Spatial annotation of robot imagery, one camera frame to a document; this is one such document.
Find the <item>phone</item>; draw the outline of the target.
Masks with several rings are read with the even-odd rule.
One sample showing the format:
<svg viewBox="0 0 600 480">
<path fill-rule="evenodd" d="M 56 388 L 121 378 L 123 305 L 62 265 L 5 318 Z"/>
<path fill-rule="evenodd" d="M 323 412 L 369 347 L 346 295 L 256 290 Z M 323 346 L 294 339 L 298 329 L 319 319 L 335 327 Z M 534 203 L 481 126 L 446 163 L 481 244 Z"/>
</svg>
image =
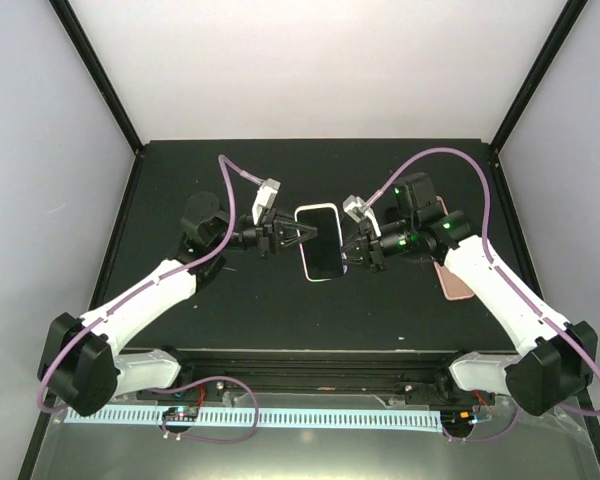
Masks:
<svg viewBox="0 0 600 480">
<path fill-rule="evenodd" d="M 318 203 L 299 206 L 294 212 L 294 219 L 315 229 L 312 238 L 300 243 L 306 279 L 318 283 L 342 277 L 346 269 L 340 215 L 336 205 Z"/>
</svg>

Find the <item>pink phone case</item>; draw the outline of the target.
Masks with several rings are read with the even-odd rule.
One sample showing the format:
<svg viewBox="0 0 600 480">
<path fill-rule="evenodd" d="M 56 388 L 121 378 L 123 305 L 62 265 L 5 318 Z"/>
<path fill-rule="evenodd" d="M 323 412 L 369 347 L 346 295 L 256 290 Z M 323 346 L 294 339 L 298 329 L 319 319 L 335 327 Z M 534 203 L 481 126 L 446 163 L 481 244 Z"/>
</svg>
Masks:
<svg viewBox="0 0 600 480">
<path fill-rule="evenodd" d="M 448 215 L 448 214 L 449 214 L 449 211 L 448 211 L 448 209 L 447 209 L 447 207 L 446 207 L 446 204 L 445 204 L 445 202 L 444 202 L 443 198 L 442 198 L 442 197 L 440 197 L 440 196 L 436 196 L 436 199 L 437 199 L 437 201 L 440 203 L 440 205 L 441 205 L 441 207 L 442 207 L 442 209 L 443 209 L 443 211 L 444 211 L 444 214 L 445 214 L 445 215 Z"/>
</svg>

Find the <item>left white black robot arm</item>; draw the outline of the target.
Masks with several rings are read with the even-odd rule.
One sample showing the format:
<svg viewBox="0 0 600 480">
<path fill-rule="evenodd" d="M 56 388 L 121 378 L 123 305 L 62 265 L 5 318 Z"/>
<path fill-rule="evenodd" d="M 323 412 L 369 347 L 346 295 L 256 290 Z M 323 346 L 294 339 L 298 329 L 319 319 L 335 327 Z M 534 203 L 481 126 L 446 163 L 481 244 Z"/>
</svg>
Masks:
<svg viewBox="0 0 600 480">
<path fill-rule="evenodd" d="M 200 192 L 186 203 L 176 253 L 113 300 L 78 317 L 63 313 L 49 327 L 37 376 L 47 393 L 89 416 L 112 398 L 158 389 L 173 399 L 194 388 L 193 372 L 177 354 L 155 349 L 126 354 L 126 345 L 159 316 L 209 285 L 225 265 L 224 247 L 278 253 L 317 235 L 314 226 L 280 214 L 268 196 L 253 214 L 236 217 L 216 195 Z"/>
</svg>

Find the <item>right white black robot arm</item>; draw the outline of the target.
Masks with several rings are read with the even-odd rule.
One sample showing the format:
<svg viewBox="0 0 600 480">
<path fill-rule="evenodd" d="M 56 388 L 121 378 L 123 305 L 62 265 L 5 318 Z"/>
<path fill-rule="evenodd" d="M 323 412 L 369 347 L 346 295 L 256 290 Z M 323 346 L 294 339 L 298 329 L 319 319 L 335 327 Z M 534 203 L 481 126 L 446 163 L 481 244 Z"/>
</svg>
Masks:
<svg viewBox="0 0 600 480">
<path fill-rule="evenodd" d="M 466 214 L 448 212 L 424 173 L 396 180 L 396 219 L 380 225 L 370 203 L 349 196 L 345 213 L 358 225 L 343 252 L 348 263 L 383 271 L 394 255 L 424 254 L 464 283 L 514 346 L 512 355 L 457 355 L 434 379 L 437 396 L 459 402 L 472 390 L 512 397 L 540 416 L 592 382 L 598 336 L 544 303 L 474 232 Z"/>
</svg>

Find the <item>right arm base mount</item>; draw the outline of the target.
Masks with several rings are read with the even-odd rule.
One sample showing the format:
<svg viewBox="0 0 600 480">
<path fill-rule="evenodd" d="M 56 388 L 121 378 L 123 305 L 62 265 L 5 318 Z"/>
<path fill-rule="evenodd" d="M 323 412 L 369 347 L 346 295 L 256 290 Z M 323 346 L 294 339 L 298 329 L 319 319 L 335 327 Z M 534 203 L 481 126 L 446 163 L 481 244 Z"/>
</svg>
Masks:
<svg viewBox="0 0 600 480">
<path fill-rule="evenodd" d="M 485 402 L 495 405 L 495 395 L 479 390 L 462 390 L 450 374 L 437 371 L 431 376 L 407 377 L 395 385 L 394 392 L 403 395 L 408 404 L 433 407 L 472 407 Z"/>
</svg>

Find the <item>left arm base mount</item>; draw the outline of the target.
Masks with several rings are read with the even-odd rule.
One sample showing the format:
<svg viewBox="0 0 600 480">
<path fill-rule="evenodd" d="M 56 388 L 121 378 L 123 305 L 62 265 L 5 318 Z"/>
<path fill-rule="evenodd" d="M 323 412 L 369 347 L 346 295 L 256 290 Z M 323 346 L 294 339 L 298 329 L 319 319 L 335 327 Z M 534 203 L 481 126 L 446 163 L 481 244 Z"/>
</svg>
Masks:
<svg viewBox="0 0 600 480">
<path fill-rule="evenodd" d="M 174 383 L 168 389 L 180 388 L 194 381 L 207 377 L 225 376 L 226 371 L 218 368 L 195 368 L 182 370 Z M 204 384 L 173 393 L 158 393 L 150 390 L 141 390 L 135 393 L 137 400 L 157 401 L 166 404 L 183 402 L 184 404 L 195 404 L 220 401 L 228 382 L 225 380 L 211 380 Z"/>
</svg>

